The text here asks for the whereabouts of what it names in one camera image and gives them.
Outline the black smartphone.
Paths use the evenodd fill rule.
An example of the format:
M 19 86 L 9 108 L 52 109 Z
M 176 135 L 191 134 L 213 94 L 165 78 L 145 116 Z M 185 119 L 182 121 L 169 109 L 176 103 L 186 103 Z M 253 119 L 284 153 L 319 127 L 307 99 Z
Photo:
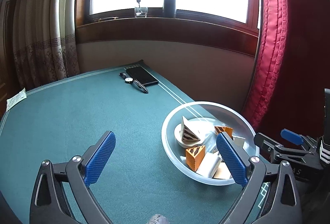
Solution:
M 139 81 L 145 87 L 159 83 L 159 81 L 154 76 L 152 76 L 151 73 L 149 73 L 141 66 L 128 68 L 126 69 L 126 72 L 129 74 L 129 76 Z

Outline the white power adapter plug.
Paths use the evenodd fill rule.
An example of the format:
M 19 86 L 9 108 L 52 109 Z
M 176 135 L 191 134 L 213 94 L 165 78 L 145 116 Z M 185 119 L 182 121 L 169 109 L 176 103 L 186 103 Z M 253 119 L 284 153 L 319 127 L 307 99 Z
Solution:
M 206 178 L 212 178 L 216 173 L 221 161 L 222 157 L 221 155 L 219 155 L 218 152 L 207 152 L 201 164 L 199 165 L 199 168 L 197 169 L 196 173 Z

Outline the clear glass bowl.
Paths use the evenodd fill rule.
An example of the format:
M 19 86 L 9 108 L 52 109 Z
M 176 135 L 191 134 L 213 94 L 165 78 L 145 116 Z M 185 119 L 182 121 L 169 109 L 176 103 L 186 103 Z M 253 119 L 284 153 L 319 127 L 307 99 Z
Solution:
M 201 132 L 202 138 L 197 143 L 185 145 L 181 141 L 181 120 L 185 117 Z M 206 146 L 207 152 L 216 148 L 217 135 L 215 126 L 228 126 L 233 135 L 245 138 L 243 149 L 249 156 L 259 156 L 259 147 L 253 142 L 255 131 L 248 121 L 235 110 L 214 102 L 189 102 L 173 109 L 162 125 L 162 144 L 175 167 L 189 178 L 207 185 L 232 185 L 234 179 L 211 179 L 192 171 L 186 164 L 185 150 L 200 145 Z

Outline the plain wooden cube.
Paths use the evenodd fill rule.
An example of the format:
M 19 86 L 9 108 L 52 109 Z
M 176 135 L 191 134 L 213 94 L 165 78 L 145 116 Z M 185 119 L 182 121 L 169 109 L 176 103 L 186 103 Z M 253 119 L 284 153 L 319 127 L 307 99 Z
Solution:
M 223 179 L 228 180 L 232 177 L 226 163 L 221 162 L 217 168 L 217 171 L 215 172 L 213 178 L 214 179 Z

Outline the orange-brown wooden wedge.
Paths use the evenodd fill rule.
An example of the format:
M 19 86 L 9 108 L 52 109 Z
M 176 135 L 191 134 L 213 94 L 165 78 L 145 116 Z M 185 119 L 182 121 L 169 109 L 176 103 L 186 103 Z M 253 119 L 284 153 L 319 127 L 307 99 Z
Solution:
M 197 171 L 205 156 L 205 152 L 205 145 L 186 149 L 186 163 L 192 171 Z

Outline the patterned beige curtain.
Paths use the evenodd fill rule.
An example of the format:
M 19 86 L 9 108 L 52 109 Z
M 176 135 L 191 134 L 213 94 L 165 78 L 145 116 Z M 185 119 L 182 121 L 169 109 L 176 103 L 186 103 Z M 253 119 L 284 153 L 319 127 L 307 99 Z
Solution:
M 80 73 L 75 0 L 14 0 L 13 58 L 21 88 Z

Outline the brown striped wooden wedge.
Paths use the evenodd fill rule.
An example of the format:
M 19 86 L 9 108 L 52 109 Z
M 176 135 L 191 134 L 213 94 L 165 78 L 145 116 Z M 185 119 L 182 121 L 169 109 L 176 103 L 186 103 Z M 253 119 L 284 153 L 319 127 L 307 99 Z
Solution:
M 233 135 L 233 129 L 231 127 L 228 126 L 214 126 L 215 127 L 215 132 L 217 135 L 219 135 L 222 132 L 226 132 L 230 138 L 232 139 L 232 135 Z

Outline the small white ceramic dish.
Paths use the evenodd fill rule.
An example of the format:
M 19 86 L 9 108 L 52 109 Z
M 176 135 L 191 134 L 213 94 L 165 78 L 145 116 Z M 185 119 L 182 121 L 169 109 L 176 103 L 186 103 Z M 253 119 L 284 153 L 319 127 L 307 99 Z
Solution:
M 206 121 L 188 121 L 184 127 L 179 124 L 174 129 L 176 141 L 185 149 L 204 145 L 207 139 L 214 134 L 214 126 Z

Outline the black wristwatch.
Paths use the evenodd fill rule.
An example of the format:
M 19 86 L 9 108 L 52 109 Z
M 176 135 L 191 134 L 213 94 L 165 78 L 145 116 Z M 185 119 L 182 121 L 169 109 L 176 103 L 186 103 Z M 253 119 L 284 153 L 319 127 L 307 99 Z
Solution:
M 147 88 L 142 83 L 140 83 L 136 79 L 133 79 L 132 77 L 129 77 L 126 73 L 120 73 L 119 76 L 121 78 L 123 78 L 123 80 L 125 81 L 125 83 L 135 84 L 145 94 L 148 94 L 149 93 L 149 91 L 147 90 Z

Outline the dark thermos bottle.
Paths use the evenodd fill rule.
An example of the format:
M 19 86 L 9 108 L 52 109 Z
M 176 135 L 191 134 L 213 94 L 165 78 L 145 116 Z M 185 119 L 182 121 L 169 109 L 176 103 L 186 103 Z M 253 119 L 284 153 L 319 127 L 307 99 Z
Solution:
M 163 16 L 165 18 L 176 17 L 176 0 L 164 0 L 163 1 Z

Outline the red quilted curtain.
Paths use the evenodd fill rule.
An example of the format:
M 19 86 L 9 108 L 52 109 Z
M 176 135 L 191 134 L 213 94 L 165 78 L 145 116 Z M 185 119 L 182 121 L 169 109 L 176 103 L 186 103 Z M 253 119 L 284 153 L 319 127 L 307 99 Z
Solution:
M 262 0 L 262 23 L 255 72 L 243 116 L 258 129 L 269 109 L 280 75 L 288 36 L 288 0 Z

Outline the white painted wooden block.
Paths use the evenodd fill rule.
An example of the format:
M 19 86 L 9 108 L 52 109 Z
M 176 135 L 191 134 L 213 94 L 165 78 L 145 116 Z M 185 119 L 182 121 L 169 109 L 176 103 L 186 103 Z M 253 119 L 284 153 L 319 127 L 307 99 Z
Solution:
M 244 148 L 244 143 L 245 143 L 245 138 L 244 137 L 240 137 L 240 136 L 232 136 L 234 143 L 241 148 Z

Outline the grey striped wooden wedge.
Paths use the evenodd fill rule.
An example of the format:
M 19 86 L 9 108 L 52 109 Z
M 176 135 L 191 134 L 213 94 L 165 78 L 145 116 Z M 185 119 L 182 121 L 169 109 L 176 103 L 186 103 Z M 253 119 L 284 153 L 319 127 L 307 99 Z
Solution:
M 181 118 L 181 140 L 184 142 L 197 142 L 201 140 L 198 128 L 184 116 Z

